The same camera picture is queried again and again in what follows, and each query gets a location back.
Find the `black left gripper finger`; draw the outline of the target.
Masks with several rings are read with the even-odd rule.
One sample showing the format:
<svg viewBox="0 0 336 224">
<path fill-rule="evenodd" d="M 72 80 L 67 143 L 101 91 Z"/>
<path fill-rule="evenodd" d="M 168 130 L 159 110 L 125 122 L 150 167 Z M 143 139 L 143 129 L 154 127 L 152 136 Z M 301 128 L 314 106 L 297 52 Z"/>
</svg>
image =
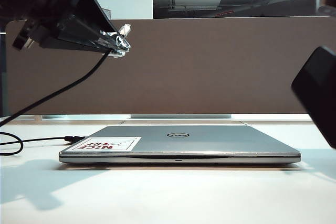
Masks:
<svg viewBox="0 0 336 224">
<path fill-rule="evenodd" d="M 80 0 L 78 7 L 81 23 L 88 30 L 85 32 L 85 39 L 100 48 L 114 51 L 130 50 L 131 45 L 126 40 L 131 31 L 130 24 L 116 29 L 97 0 Z"/>
<path fill-rule="evenodd" d="M 111 21 L 103 18 L 99 22 L 70 17 L 47 29 L 40 46 L 49 49 L 79 50 L 105 53 L 115 58 L 128 52 L 128 41 L 114 27 Z"/>
</svg>

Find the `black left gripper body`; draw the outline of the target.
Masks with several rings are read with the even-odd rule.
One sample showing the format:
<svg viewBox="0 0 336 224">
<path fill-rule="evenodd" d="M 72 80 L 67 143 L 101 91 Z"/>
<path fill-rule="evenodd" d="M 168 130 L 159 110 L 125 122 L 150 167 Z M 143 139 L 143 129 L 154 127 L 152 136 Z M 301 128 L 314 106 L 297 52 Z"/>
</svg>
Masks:
<svg viewBox="0 0 336 224">
<path fill-rule="evenodd" d="M 73 16 L 80 18 L 80 0 L 29 0 L 27 7 L 18 12 L 18 18 L 25 20 L 20 33 L 13 42 L 19 50 L 35 41 L 40 45 L 43 35 L 54 23 Z"/>
</svg>

